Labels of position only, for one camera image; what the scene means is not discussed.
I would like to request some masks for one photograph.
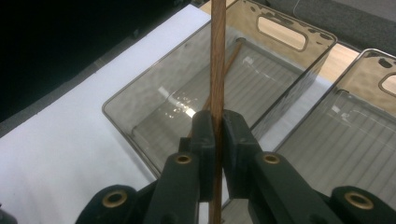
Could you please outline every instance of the wooden dowel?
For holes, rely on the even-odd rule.
[[[209,203],[209,223],[221,223],[221,121],[224,106],[225,0],[212,0],[210,45],[210,113],[216,138],[214,198]]]
[[[233,54],[231,55],[230,59],[227,61],[227,63],[225,64],[225,69],[224,69],[224,81],[225,78],[227,77],[228,71],[231,68],[231,65],[233,64],[233,61],[235,61],[236,56],[239,53],[239,50],[242,47],[242,42],[238,42],[235,49],[233,50]],[[210,106],[210,96],[207,97],[205,104],[202,106],[202,109],[209,109]]]

